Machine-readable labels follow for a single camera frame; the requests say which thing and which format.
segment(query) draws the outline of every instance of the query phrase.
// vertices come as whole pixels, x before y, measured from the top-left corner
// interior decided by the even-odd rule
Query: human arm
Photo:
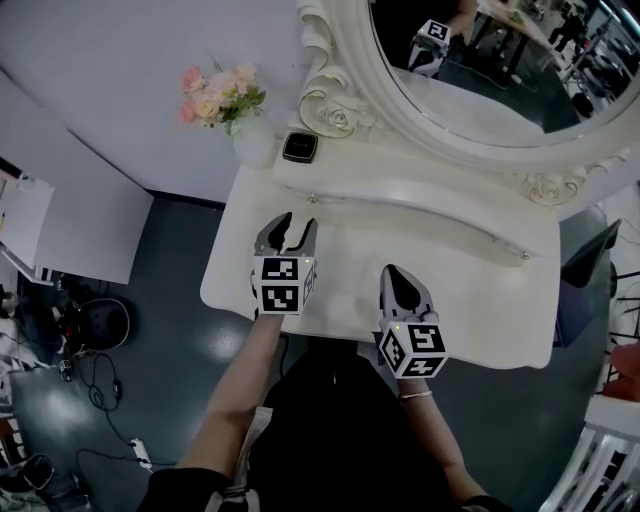
[[[398,380],[400,395],[428,391],[424,379]],[[442,465],[453,499],[459,503],[486,493],[469,475],[462,452],[451,429],[432,396],[420,396],[403,402],[409,425],[418,445]]]
[[[447,22],[451,37],[464,32],[476,18],[476,0],[458,0],[458,12]]]
[[[206,417],[178,468],[211,469],[233,480],[256,408],[262,404],[284,317],[259,316],[216,386]]]

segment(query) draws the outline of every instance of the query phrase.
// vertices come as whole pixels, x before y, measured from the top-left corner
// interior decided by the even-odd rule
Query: chair
[[[621,222],[618,219],[589,240],[562,267],[554,347],[570,346],[591,322],[593,308],[584,288],[589,284],[604,251],[615,245]]]

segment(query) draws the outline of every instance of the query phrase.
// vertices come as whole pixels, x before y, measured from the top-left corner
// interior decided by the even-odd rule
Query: person
[[[177,468],[151,475],[139,511],[511,510],[469,475],[425,381],[399,381],[398,399],[355,342],[318,340],[261,407],[282,320],[257,318],[195,439]]]
[[[549,42],[551,44],[555,44],[558,36],[562,36],[560,44],[556,46],[557,51],[562,52],[569,41],[577,40],[578,36],[584,32],[585,27],[582,21],[583,15],[584,10],[577,8],[576,14],[567,18],[567,21],[565,21],[561,27],[553,29],[551,37],[549,37]]]
[[[408,69],[414,36],[429,20],[450,29],[450,37],[462,34],[473,25],[475,0],[376,0],[371,13],[380,46],[392,66]]]

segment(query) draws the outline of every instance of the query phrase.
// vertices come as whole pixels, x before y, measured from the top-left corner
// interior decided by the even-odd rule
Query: black square object
[[[264,281],[297,281],[298,260],[295,258],[265,258],[262,265]]]
[[[415,357],[404,369],[403,377],[431,377],[440,367],[444,357]]]
[[[297,286],[263,286],[262,308],[269,313],[297,313]]]
[[[304,280],[304,294],[302,298],[302,303],[306,304],[307,299],[309,298],[309,294],[313,290],[313,266],[309,270],[306,279]]]
[[[409,337],[414,352],[444,352],[444,343],[437,325],[409,325]]]
[[[400,365],[402,364],[402,361],[404,361],[406,354],[404,353],[404,350],[402,350],[400,342],[393,335],[393,331],[389,331],[387,333],[387,337],[382,342],[381,350],[384,354],[384,357],[386,357],[387,361],[389,361],[389,365],[391,366],[393,371],[397,372],[398,368],[400,368]]]
[[[310,164],[316,154],[318,147],[318,136],[311,133],[291,132],[287,137],[282,149],[282,158],[298,162],[300,164]]]
[[[431,37],[435,37],[436,39],[440,39],[440,41],[444,41],[446,39],[447,32],[449,32],[449,27],[432,20],[427,34]]]

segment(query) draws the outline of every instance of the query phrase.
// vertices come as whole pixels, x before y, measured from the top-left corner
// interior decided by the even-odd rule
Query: gray floor
[[[124,388],[113,421],[126,437],[142,438],[158,461],[180,457],[250,327],[248,320],[212,310],[200,300],[220,217],[203,207],[156,200],[129,286],[111,285],[109,291],[128,300],[134,312],[130,340],[111,353]],[[603,227],[588,213],[563,223],[564,258]],[[469,470],[515,510],[539,508],[582,428],[606,343],[607,265],[602,262],[591,285],[598,316],[569,349],[554,349],[545,369],[494,371],[450,361],[432,382]],[[287,364],[305,348],[304,339],[293,337]],[[98,373],[109,389],[108,367]],[[81,447],[129,455],[78,379],[63,383],[57,371],[38,370],[13,374],[12,382],[16,413],[32,453],[44,452],[70,470]],[[99,510],[135,510],[147,471],[90,454],[81,456],[81,465]]]

